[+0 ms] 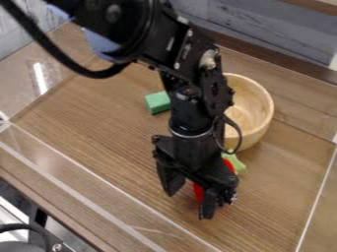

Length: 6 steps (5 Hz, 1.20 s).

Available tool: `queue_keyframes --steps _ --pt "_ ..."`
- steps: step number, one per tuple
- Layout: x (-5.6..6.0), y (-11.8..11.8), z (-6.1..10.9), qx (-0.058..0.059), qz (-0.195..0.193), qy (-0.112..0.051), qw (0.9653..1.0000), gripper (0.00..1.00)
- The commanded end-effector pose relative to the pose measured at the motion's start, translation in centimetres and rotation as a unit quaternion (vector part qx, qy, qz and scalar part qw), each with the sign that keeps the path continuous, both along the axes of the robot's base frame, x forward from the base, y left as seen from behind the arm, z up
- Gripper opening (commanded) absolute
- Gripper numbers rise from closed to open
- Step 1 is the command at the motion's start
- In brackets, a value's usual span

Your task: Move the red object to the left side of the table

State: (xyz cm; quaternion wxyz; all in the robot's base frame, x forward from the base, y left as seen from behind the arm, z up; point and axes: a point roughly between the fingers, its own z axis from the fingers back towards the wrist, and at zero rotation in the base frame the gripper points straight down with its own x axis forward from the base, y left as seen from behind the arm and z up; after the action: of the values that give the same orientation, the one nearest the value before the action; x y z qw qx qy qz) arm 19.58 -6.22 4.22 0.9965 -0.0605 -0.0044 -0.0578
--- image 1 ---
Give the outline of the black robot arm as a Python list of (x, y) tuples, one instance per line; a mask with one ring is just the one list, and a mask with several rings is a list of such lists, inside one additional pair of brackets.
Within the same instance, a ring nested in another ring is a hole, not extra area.
[(167, 136), (155, 135), (152, 156), (163, 191), (172, 196), (187, 181), (202, 191), (199, 218), (231, 204), (238, 177), (226, 165), (224, 115), (234, 89), (222, 74), (219, 48), (181, 18), (167, 0), (44, 0), (84, 30), (100, 57), (116, 64), (140, 61), (159, 73), (169, 98)]

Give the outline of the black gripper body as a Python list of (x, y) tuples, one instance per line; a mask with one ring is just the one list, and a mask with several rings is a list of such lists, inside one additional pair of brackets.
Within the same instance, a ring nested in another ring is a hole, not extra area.
[(153, 135), (152, 156), (168, 157), (181, 165), (185, 181), (216, 191), (216, 206), (230, 205), (236, 196), (238, 177), (220, 158), (222, 130), (208, 126), (200, 132), (171, 131), (169, 136)]

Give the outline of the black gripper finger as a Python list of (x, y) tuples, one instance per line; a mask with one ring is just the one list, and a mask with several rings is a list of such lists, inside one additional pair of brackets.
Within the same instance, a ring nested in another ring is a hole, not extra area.
[(203, 189), (199, 196), (199, 219), (210, 220), (216, 206), (216, 191), (212, 188)]
[(156, 155), (156, 172), (163, 191), (172, 197), (185, 184), (185, 176), (181, 173), (181, 165), (165, 156)]

